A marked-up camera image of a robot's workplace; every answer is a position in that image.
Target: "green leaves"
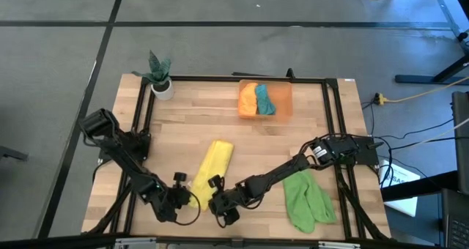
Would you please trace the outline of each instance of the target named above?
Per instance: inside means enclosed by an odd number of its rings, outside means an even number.
[[[169,74],[169,68],[170,67],[171,67],[171,59],[164,59],[163,62],[161,62],[160,70],[164,74]]]
[[[155,84],[163,84],[169,78],[169,68],[171,67],[171,60],[164,59],[161,63],[152,51],[149,51],[149,68],[150,73],[138,73],[133,71],[136,76],[147,78],[148,81]]]
[[[155,54],[152,51],[149,51],[149,70],[152,71],[152,73],[155,73],[159,71],[160,69],[160,61],[158,58],[155,56]]]

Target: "yellow sponge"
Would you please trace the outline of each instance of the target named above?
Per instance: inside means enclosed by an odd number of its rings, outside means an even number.
[[[215,192],[215,188],[208,185],[208,180],[215,175],[225,176],[233,148],[233,144],[221,140],[216,140],[210,145],[191,187],[191,192],[199,199],[202,210],[208,208],[208,201]],[[194,197],[191,197],[189,206],[197,208]]]

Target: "small plant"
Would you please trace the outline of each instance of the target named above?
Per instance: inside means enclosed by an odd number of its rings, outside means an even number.
[[[155,85],[155,88],[163,88],[168,86],[169,82],[169,68],[171,66],[170,59],[164,59],[161,63],[152,51],[149,51],[149,69],[150,73],[132,73],[138,77],[146,78],[150,83]]]

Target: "aluminum frame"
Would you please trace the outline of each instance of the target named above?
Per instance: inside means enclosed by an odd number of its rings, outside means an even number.
[[[346,128],[345,128],[345,120],[344,120],[344,115],[343,115],[343,110],[341,106],[341,99],[340,99],[340,93],[339,93],[339,85],[337,83],[337,79],[335,78],[296,78],[292,73],[292,71],[289,69],[287,71],[287,77],[268,77],[268,76],[252,76],[249,74],[244,74],[244,75],[236,75],[236,76],[197,76],[197,75],[176,75],[172,76],[171,79],[173,81],[215,81],[215,82],[221,82],[221,81],[228,81],[228,82],[239,82],[241,80],[256,80],[256,81],[286,81],[290,83],[310,83],[310,84],[319,84],[321,85],[322,88],[322,98],[324,100],[324,106],[325,106],[325,115],[326,115],[326,121],[328,124],[328,132],[329,133],[335,133],[334,129],[334,123],[333,123],[333,115],[332,115],[332,108],[330,104],[330,97],[329,97],[329,92],[328,92],[328,87],[330,87],[333,91],[333,96],[334,96],[334,104],[336,107],[336,112],[337,112],[337,119],[339,122],[339,131],[340,133],[346,133]],[[140,113],[141,113],[141,107],[143,106],[143,100],[144,97],[141,94],[144,93],[144,90],[146,89],[146,85],[141,85],[140,91],[139,91],[139,98],[136,103],[136,110],[134,113],[133,120],[139,120]],[[147,112],[146,112],[146,118],[145,118],[145,126],[149,125],[149,120],[151,119],[152,115],[152,109],[154,105],[154,94],[150,93],[150,99],[149,103],[147,105]],[[347,175],[349,177],[349,182],[350,182],[350,189],[354,196],[358,199],[358,191],[356,187],[356,181],[355,181],[355,174],[353,172],[353,167],[352,166],[347,166]],[[342,168],[341,166],[337,165],[334,166],[334,171],[335,174],[337,175],[338,173],[342,173]],[[127,181],[127,177],[122,173],[121,176],[121,182],[119,183],[120,185],[123,185],[123,182]],[[340,209],[341,209],[341,217],[342,217],[342,226],[344,229],[344,236],[345,239],[350,239],[352,238],[352,229],[350,225],[350,219],[349,219],[349,214],[348,214],[348,209],[347,209],[347,200],[344,196],[344,194],[339,190],[339,187],[337,186],[338,192],[339,192],[339,203],[340,203]],[[132,219],[133,219],[133,210],[135,208],[135,198],[131,201],[129,201],[128,205],[128,212],[127,212],[127,217],[125,219],[125,224],[124,224],[124,233],[125,234],[130,234],[131,226],[132,226]],[[358,228],[358,236],[360,238],[366,238],[366,233],[365,233],[365,228],[361,220],[357,216],[357,228]],[[184,239],[184,243],[197,243],[200,241],[200,239],[207,239],[206,237],[194,237],[194,240],[192,240],[190,237]],[[231,238],[221,238],[223,241],[232,241]],[[271,239],[247,239],[247,240],[252,240],[254,243],[261,242],[263,245],[278,245],[278,242],[285,242],[287,244],[294,244],[294,242],[290,239],[275,239],[275,243],[269,243]]]

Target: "yellow cloth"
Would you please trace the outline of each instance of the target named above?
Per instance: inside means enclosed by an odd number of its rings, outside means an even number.
[[[240,92],[240,107],[238,112],[240,116],[256,116],[257,112],[257,83],[248,83]]]
[[[233,148],[233,144],[220,140],[216,140],[210,145],[191,187],[191,192],[199,198],[202,210],[208,208],[208,201],[215,192],[215,188],[208,185],[208,180],[217,174],[225,176]],[[194,197],[191,197],[189,206],[197,208],[197,201]]]

